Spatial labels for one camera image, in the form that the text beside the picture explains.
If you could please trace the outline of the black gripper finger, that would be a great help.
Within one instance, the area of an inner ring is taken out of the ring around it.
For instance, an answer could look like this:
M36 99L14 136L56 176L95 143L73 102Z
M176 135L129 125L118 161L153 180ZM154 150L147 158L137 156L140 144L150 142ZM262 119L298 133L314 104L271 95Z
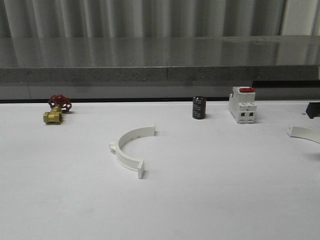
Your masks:
M314 119L320 116L320 102L309 102L305 110L307 116L310 119Z

